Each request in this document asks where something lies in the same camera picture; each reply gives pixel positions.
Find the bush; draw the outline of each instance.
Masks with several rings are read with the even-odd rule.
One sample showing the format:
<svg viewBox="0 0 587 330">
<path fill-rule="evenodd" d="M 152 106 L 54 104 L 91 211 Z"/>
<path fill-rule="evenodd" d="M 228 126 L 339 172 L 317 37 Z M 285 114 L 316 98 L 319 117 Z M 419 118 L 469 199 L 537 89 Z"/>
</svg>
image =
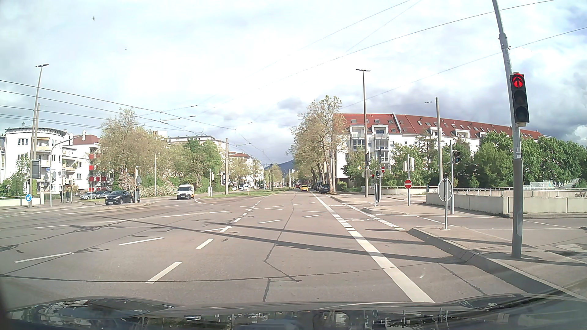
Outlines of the bush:
<svg viewBox="0 0 587 330">
<path fill-rule="evenodd" d="M 346 182 L 344 182 L 344 181 L 337 182 L 336 189 L 340 190 L 340 191 L 345 191 L 346 190 Z"/>
</svg>

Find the car hood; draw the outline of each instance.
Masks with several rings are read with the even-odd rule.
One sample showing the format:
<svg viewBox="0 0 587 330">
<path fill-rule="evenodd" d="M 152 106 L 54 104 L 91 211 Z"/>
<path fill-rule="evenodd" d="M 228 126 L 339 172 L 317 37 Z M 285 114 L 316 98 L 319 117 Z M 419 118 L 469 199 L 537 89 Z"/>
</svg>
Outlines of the car hood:
<svg viewBox="0 0 587 330">
<path fill-rule="evenodd" d="M 15 308 L 15 329 L 36 323 L 65 329 L 425 329 L 446 324 L 504 328 L 583 328 L 587 301 L 549 295 L 502 294 L 429 302 L 263 302 L 198 304 L 126 297 L 80 297 Z"/>
</svg>

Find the road sign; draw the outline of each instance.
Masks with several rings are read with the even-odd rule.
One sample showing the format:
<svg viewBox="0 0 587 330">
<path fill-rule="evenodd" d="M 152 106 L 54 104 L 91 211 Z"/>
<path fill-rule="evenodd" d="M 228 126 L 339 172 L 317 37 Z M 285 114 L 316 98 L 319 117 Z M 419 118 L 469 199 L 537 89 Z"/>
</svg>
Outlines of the road sign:
<svg viewBox="0 0 587 330">
<path fill-rule="evenodd" d="M 448 184 L 448 195 L 445 196 L 446 184 Z M 448 201 L 453 197 L 453 183 L 449 179 L 442 179 L 438 184 L 438 196 L 442 201 Z"/>
</svg>

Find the silver car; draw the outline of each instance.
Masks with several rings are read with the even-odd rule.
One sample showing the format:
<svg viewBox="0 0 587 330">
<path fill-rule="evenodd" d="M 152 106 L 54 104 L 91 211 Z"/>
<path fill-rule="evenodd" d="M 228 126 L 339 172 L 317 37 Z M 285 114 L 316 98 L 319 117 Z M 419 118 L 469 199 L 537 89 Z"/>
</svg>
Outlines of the silver car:
<svg viewBox="0 0 587 330">
<path fill-rule="evenodd" d="M 108 195 L 109 195 L 111 192 L 112 192 L 112 190 L 105 190 L 105 191 L 102 191 L 102 192 L 100 193 L 100 195 L 98 196 L 98 198 L 106 198 L 106 196 L 108 196 Z"/>
</svg>

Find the sign pole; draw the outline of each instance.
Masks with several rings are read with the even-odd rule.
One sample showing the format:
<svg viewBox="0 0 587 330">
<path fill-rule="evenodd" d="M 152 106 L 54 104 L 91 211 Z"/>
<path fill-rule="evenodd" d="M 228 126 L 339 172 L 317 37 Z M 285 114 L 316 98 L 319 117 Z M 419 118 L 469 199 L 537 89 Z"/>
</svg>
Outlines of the sign pole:
<svg viewBox="0 0 587 330">
<path fill-rule="evenodd" d="M 407 155 L 407 179 L 410 179 L 410 155 Z M 407 205 L 410 206 L 410 189 L 407 189 Z"/>
</svg>

